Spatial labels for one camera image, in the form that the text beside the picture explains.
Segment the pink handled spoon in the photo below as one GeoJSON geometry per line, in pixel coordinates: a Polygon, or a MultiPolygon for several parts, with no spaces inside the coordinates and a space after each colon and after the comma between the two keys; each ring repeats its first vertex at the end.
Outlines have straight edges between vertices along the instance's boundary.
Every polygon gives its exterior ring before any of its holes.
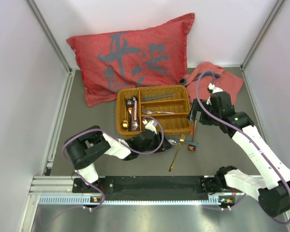
{"type": "Polygon", "coordinates": [[[133,113],[134,113],[131,130],[132,131],[138,131],[139,130],[139,124],[138,124],[138,117],[137,117],[137,97],[136,96],[132,96],[131,99],[133,101],[133,113]]]}

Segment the gold fork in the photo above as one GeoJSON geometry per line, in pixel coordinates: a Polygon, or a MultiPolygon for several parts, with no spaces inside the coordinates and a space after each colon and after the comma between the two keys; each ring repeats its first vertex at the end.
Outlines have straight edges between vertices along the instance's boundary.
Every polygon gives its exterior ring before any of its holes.
{"type": "Polygon", "coordinates": [[[171,173],[173,168],[174,168],[174,163],[175,163],[176,158],[178,156],[179,150],[180,150],[181,146],[183,145],[183,142],[185,141],[185,138],[186,138],[186,135],[185,134],[181,134],[181,136],[179,138],[178,148],[177,148],[176,154],[175,154],[174,159],[172,161],[172,164],[171,164],[171,166],[169,168],[169,173],[171,173]]]}

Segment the blue handled knife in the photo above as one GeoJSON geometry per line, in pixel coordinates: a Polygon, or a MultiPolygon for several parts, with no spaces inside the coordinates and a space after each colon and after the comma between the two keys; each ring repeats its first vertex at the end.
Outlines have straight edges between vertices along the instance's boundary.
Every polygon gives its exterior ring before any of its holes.
{"type": "Polygon", "coordinates": [[[183,144],[192,145],[192,146],[195,146],[195,147],[198,147],[199,146],[199,144],[198,143],[195,143],[195,142],[188,142],[188,141],[181,142],[178,139],[174,139],[174,138],[170,138],[170,137],[167,137],[166,139],[167,139],[167,141],[169,143],[171,143],[173,145],[176,145],[176,144],[179,144],[179,143],[183,143],[183,144]]]}

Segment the gold spoon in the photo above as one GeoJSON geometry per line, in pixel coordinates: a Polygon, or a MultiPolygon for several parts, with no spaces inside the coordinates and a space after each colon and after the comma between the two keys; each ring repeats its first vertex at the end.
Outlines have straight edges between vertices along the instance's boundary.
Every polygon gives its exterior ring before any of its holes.
{"type": "Polygon", "coordinates": [[[121,126],[122,126],[122,129],[127,130],[129,128],[129,122],[128,122],[127,116],[126,116],[126,110],[127,110],[126,109],[126,99],[124,99],[123,109],[124,109],[124,116],[122,119],[121,126]]]}

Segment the silver fork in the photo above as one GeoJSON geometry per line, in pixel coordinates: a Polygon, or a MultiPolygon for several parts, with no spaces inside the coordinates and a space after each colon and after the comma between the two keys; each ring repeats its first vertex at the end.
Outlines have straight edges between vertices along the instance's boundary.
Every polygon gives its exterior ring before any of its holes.
{"type": "Polygon", "coordinates": [[[173,115],[175,114],[174,112],[166,112],[166,111],[150,111],[148,109],[142,109],[142,113],[147,114],[147,115],[152,115],[152,114],[169,114],[173,115]]]}

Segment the copper spoon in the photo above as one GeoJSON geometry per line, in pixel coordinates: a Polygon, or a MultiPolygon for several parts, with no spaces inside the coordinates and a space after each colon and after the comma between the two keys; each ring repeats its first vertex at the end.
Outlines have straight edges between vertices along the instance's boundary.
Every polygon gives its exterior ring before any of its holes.
{"type": "MultiPolygon", "coordinates": [[[[194,120],[194,133],[191,136],[191,142],[194,142],[196,126],[197,126],[197,119],[194,120]]],[[[196,147],[195,146],[192,146],[192,145],[188,145],[188,151],[195,152],[196,151],[196,147]]]]}

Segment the blue chopstick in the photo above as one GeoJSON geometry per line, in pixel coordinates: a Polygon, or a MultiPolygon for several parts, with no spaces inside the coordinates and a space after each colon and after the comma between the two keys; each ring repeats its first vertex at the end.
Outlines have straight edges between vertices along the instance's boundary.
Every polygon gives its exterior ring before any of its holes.
{"type": "Polygon", "coordinates": [[[153,100],[159,100],[159,99],[165,99],[168,97],[172,97],[173,94],[164,94],[164,95],[155,95],[155,96],[149,96],[146,98],[142,98],[143,102],[153,101],[153,100]]]}
{"type": "Polygon", "coordinates": [[[164,94],[158,94],[158,95],[152,95],[152,96],[143,97],[142,101],[149,101],[150,99],[167,98],[169,96],[173,96],[173,93],[164,93],[164,94]]]}

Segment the black round spoon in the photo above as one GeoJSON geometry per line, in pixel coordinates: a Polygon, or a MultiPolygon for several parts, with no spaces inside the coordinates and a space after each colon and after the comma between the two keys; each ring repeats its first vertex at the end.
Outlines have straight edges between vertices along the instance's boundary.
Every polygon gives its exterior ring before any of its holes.
{"type": "Polygon", "coordinates": [[[127,99],[126,100],[126,108],[128,110],[129,113],[129,131],[132,131],[132,110],[133,110],[133,104],[132,104],[132,100],[131,99],[127,99]]]}

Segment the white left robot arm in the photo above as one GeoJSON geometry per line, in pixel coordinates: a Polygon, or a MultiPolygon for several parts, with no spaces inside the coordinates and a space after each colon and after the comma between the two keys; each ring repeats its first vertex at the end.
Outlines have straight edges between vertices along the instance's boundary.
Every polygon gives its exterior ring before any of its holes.
{"type": "Polygon", "coordinates": [[[84,179],[83,186],[88,191],[96,191],[100,186],[94,162],[102,155],[130,161],[139,155],[164,152],[173,147],[164,132],[157,130],[156,126],[160,127],[161,124],[151,117],[149,119],[144,118],[142,123],[145,129],[129,139],[115,138],[99,126],[93,126],[66,140],[62,153],[69,156],[75,172],[84,179]]]}

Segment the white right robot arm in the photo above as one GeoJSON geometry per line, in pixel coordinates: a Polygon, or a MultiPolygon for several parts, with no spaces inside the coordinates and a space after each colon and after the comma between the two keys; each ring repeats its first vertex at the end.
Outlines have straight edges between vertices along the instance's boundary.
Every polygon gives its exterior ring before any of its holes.
{"type": "Polygon", "coordinates": [[[290,210],[290,169],[281,162],[262,139],[252,119],[245,112],[236,112],[229,93],[220,88],[210,91],[207,100],[194,99],[188,120],[218,126],[239,145],[259,171],[261,177],[245,174],[234,166],[216,172],[216,186],[221,191],[237,189],[254,198],[263,211],[277,217],[290,210]]]}

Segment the wicker cutlery tray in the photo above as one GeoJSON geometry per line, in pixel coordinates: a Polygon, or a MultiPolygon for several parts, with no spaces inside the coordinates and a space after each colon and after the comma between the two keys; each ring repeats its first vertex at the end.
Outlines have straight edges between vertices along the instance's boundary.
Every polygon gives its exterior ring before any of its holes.
{"type": "Polygon", "coordinates": [[[122,129],[121,123],[124,116],[123,103],[124,99],[131,99],[132,96],[137,97],[137,116],[138,121],[141,122],[143,117],[147,114],[142,113],[142,109],[150,111],[166,111],[174,112],[175,114],[152,114],[162,126],[165,135],[178,135],[182,133],[189,133],[191,130],[191,123],[187,119],[190,112],[190,103],[186,88],[181,85],[171,86],[157,86],[157,87],[138,87],[123,89],[118,92],[116,100],[116,127],[118,133],[124,138],[131,138],[136,136],[145,129],[143,123],[140,125],[138,131],[129,131],[129,129],[122,129]],[[172,97],[165,99],[142,101],[143,97],[173,93],[172,97]]]}

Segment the pink crumpled cloth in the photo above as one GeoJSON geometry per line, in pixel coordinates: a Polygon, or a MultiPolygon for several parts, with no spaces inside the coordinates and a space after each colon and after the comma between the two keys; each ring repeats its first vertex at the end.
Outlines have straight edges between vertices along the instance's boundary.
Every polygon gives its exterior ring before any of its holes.
{"type": "Polygon", "coordinates": [[[186,87],[189,102],[193,103],[193,100],[197,98],[197,93],[201,100],[207,100],[210,97],[207,88],[212,83],[211,73],[215,76],[214,85],[229,93],[232,104],[235,104],[237,94],[244,83],[243,79],[210,62],[199,64],[191,74],[184,75],[180,80],[180,84],[186,87]]]}

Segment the red cushion with characters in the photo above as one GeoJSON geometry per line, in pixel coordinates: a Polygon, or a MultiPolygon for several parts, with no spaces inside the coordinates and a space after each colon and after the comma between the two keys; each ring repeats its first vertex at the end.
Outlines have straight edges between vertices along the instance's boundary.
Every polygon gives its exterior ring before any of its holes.
{"type": "Polygon", "coordinates": [[[88,107],[113,101],[125,88],[177,85],[187,73],[188,13],[141,30],[72,36],[88,107]]]}

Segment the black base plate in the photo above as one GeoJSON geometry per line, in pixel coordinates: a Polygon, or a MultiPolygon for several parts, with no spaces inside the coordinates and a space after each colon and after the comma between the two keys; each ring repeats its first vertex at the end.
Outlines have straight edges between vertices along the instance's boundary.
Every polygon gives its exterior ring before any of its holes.
{"type": "Polygon", "coordinates": [[[93,185],[107,194],[125,190],[187,190],[210,195],[236,192],[221,185],[214,176],[104,176],[93,185]]]}

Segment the aluminium front rail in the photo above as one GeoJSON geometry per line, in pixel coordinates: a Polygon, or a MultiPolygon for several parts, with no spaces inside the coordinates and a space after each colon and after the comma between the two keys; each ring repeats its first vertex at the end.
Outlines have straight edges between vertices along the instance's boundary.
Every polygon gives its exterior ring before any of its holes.
{"type": "Polygon", "coordinates": [[[234,204],[242,193],[191,193],[187,190],[125,190],[118,193],[104,193],[86,185],[77,176],[34,177],[29,189],[31,195],[39,197],[39,204],[84,205],[220,205],[234,204]]]}

